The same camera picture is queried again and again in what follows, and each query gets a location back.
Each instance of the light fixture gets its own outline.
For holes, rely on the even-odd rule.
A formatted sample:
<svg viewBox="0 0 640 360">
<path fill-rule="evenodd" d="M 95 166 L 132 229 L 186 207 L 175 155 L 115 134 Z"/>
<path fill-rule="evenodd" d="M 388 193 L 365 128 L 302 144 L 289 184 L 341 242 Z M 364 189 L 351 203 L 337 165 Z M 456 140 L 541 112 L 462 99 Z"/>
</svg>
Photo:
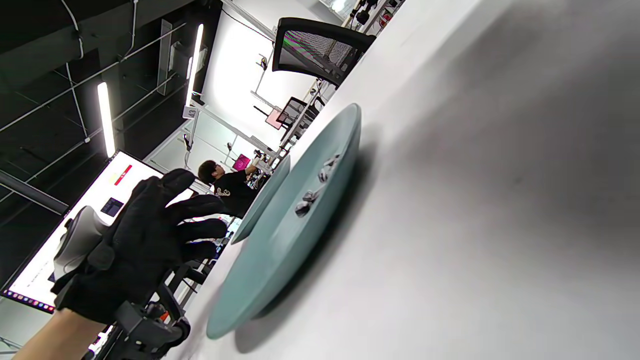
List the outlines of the light fixture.
<svg viewBox="0 0 640 360">
<path fill-rule="evenodd" d="M 116 153 L 115 140 L 113 139 L 113 123 L 111 119 L 111 107 L 109 106 L 109 88 L 107 83 L 98 85 L 98 101 L 100 103 L 100 115 L 102 117 L 102 133 L 104 145 L 107 149 L 107 157 Z"/>
<path fill-rule="evenodd" d="M 187 67 L 187 80 L 191 77 L 191 64 L 193 63 L 193 56 L 189 58 L 189 65 Z"/>
<path fill-rule="evenodd" d="M 196 79 L 196 72 L 198 71 L 198 63 L 200 62 L 200 45 L 202 44 L 202 33 L 204 32 L 204 25 L 198 25 L 198 32 L 196 33 L 196 41 L 193 44 L 193 60 L 191 61 L 191 71 L 189 72 L 189 87 L 187 87 L 187 101 L 185 106 L 191 106 L 191 96 L 193 96 L 193 85 Z"/>
<path fill-rule="evenodd" d="M 339 13 L 342 11 L 342 9 L 344 9 L 344 2 L 345 0 L 337 0 L 336 2 L 333 3 L 333 5 L 331 6 L 331 9 L 333 9 L 333 11 Z"/>
</svg>

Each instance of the gloved hand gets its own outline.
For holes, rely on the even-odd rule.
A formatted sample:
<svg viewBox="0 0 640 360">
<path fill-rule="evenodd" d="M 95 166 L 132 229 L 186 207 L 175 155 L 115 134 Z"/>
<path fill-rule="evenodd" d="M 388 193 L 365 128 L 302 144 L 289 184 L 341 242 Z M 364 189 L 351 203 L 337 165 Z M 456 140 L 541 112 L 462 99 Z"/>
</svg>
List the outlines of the gloved hand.
<svg viewBox="0 0 640 360">
<path fill-rule="evenodd" d="M 124 301 L 143 305 L 171 268 L 213 258 L 214 243 L 187 242 L 223 238 L 227 226 L 219 219 L 180 223 L 219 213 L 222 201 L 199 195 L 166 207 L 194 180 L 191 172 L 177 169 L 162 179 L 151 177 L 138 183 L 96 249 L 81 266 L 56 281 L 51 291 L 58 295 L 58 309 L 111 324 Z"/>
</svg>

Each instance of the white wall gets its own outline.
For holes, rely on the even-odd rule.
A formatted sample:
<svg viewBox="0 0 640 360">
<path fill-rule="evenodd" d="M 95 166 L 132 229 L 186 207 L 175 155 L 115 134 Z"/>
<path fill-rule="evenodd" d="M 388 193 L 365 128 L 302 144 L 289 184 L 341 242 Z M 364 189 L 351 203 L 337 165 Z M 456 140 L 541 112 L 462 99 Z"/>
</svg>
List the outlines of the white wall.
<svg viewBox="0 0 640 360">
<path fill-rule="evenodd" d="M 239 6 L 268 27 L 278 24 L 282 17 L 302 17 L 320 20 L 311 10 L 309 0 L 235 0 Z M 235 18 L 244 21 L 227 6 L 224 9 Z M 271 42 L 230 19 L 224 13 L 211 51 L 207 79 L 203 89 L 207 107 L 247 135 L 255 135 L 262 142 L 275 148 L 284 133 L 265 123 L 265 116 L 254 105 L 269 112 L 271 109 L 254 98 L 262 69 L 256 65 L 259 54 L 271 54 Z M 302 98 L 314 78 L 290 72 L 271 72 L 271 64 L 264 75 L 258 94 L 271 104 L 284 107 L 290 97 Z"/>
<path fill-rule="evenodd" d="M 0 336 L 14 343 L 24 345 L 45 323 L 51 314 L 16 301 L 0 301 Z"/>
<path fill-rule="evenodd" d="M 160 145 L 156 151 L 152 152 L 145 163 L 152 167 L 155 164 L 162 166 L 158 170 L 166 172 L 175 168 L 184 168 L 184 155 L 186 154 L 186 146 L 182 136 L 190 133 L 193 122 L 185 123 L 180 129 L 172 134 L 167 141 Z M 227 149 L 227 143 L 233 145 L 232 151 Z M 193 148 L 188 159 L 188 167 L 197 175 L 198 167 L 203 161 L 214 160 L 225 167 L 226 171 L 231 171 L 236 159 L 240 154 L 252 159 L 253 151 L 256 150 L 252 144 L 245 139 L 236 136 L 231 130 L 222 126 L 219 122 L 201 113 L 198 118 L 198 129 L 196 130 L 196 138 L 193 142 Z"/>
</svg>

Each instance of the mesh office chair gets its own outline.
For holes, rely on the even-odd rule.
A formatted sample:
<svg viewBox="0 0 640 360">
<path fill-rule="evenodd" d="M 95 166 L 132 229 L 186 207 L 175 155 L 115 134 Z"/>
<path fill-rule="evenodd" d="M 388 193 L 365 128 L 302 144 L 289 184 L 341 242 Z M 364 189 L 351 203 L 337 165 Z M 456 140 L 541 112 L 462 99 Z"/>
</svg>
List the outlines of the mesh office chair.
<svg viewBox="0 0 640 360">
<path fill-rule="evenodd" d="M 319 102 L 322 106 L 324 106 L 324 101 L 322 99 L 316 98 L 316 102 Z M 291 130 L 291 126 L 293 126 L 293 124 L 296 122 L 296 119 L 298 119 L 306 106 L 307 103 L 298 98 L 291 97 L 289 99 L 289 102 L 287 102 L 287 104 L 284 106 L 284 109 L 276 120 L 277 122 L 282 124 L 282 127 L 287 129 L 285 134 L 282 136 L 282 139 L 287 136 L 287 133 Z M 309 106 L 309 109 L 305 114 L 305 122 L 300 124 L 300 129 L 308 128 L 308 125 L 313 122 L 319 112 L 320 110 L 316 108 L 315 104 Z"/>
<path fill-rule="evenodd" d="M 300 72 L 340 86 L 375 39 L 325 22 L 283 17 L 272 70 Z"/>
</svg>

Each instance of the desk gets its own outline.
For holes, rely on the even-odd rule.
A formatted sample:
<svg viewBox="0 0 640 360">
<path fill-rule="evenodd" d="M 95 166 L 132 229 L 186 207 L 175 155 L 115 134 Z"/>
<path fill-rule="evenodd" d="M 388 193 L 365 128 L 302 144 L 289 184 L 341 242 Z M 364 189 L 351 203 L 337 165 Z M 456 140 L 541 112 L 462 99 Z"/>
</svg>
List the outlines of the desk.
<svg viewBox="0 0 640 360">
<path fill-rule="evenodd" d="M 508 3 L 407 0 L 291 151 L 362 106 L 324 247 L 272 313 L 212 341 L 229 247 L 169 359 L 637 357 L 640 10 Z"/>
</svg>

